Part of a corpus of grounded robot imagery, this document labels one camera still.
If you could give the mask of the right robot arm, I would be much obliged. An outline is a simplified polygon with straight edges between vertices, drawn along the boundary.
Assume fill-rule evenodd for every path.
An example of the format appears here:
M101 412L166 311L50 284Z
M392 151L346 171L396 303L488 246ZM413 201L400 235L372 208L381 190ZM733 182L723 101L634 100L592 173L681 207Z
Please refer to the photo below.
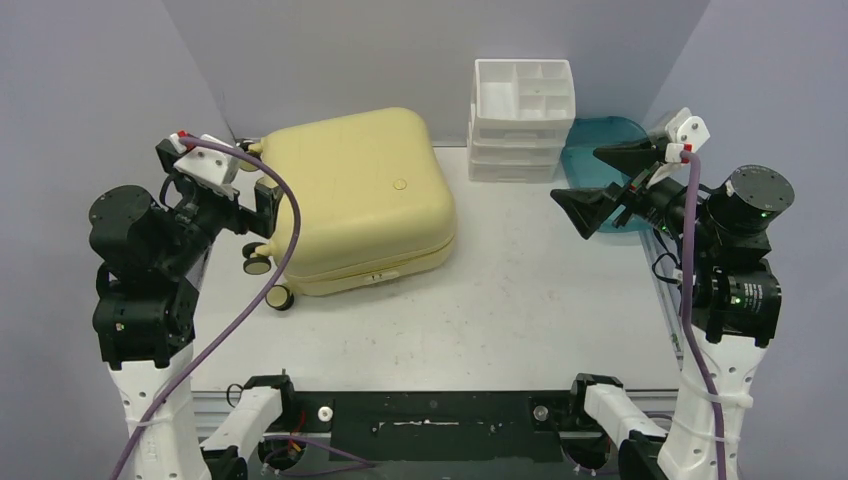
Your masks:
M649 140L601 147L622 173L603 188L554 189L552 200L584 238L632 217L676 245L683 335L680 388L668 428L657 425L615 378L582 374L566 404L576 426L599 428L623 479L735 479L753 377L774 339L782 289L767 261L767 229L794 201L780 173L733 170L716 188L700 182L694 146Z

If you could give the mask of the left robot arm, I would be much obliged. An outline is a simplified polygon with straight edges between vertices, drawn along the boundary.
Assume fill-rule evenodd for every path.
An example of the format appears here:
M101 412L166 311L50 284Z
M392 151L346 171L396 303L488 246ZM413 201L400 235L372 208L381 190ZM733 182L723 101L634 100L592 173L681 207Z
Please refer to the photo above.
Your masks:
M200 442L189 377L208 357L195 353L199 287L190 278L224 230L270 238L291 188L278 175L254 188L255 208L241 205L233 180L241 163L262 161L255 148L177 132L156 148L174 206L138 185L115 187L92 204L89 243L101 258L92 317L103 361L117 387L129 438L112 478L244 479L263 429L291 427L299 403L284 375L259 377L260 417L245 415L241 439Z

